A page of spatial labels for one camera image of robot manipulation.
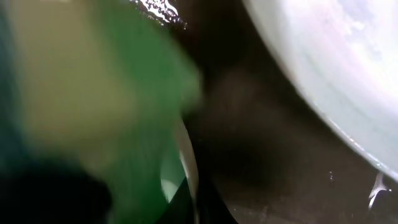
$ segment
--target brown surface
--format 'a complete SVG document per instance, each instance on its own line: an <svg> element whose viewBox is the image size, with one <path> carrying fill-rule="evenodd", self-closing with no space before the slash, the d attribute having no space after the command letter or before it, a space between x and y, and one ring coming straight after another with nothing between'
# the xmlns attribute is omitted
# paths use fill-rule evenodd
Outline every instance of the brown surface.
<svg viewBox="0 0 398 224"><path fill-rule="evenodd" d="M386 179L392 192L368 210L377 170L297 96L239 1L172 4L188 22L174 33L205 79L190 137L239 223L398 223L398 185Z"/></svg>

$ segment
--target white bowl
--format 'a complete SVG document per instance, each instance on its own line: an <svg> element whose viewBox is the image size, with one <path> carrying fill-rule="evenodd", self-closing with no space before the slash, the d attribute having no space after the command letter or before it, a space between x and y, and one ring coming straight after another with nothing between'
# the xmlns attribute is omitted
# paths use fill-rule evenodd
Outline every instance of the white bowl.
<svg viewBox="0 0 398 224"><path fill-rule="evenodd" d="M398 1L245 0L297 91L398 181Z"/></svg>

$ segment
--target white dish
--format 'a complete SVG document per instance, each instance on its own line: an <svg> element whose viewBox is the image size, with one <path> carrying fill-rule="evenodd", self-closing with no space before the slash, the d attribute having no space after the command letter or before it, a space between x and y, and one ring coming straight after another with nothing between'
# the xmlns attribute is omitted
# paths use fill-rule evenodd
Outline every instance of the white dish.
<svg viewBox="0 0 398 224"><path fill-rule="evenodd" d="M301 96L398 181L398 1L245 0Z"/></svg>

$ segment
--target white plate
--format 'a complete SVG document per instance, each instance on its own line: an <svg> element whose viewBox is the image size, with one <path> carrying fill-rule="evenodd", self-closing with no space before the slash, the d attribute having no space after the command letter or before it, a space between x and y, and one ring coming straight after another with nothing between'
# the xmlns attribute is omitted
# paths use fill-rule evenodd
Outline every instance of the white plate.
<svg viewBox="0 0 398 224"><path fill-rule="evenodd" d="M301 96L398 181L398 1L245 0Z"/></svg>

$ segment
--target blurry green object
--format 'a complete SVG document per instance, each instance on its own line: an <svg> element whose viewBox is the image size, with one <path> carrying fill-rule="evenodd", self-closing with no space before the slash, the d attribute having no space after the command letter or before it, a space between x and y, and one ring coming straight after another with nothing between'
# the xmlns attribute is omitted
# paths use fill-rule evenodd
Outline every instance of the blurry green object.
<svg viewBox="0 0 398 224"><path fill-rule="evenodd" d="M195 68L166 33L117 0L11 1L9 15L30 153L105 181L110 223L154 223L167 208L165 153L174 152L183 179L174 131L198 101Z"/></svg>

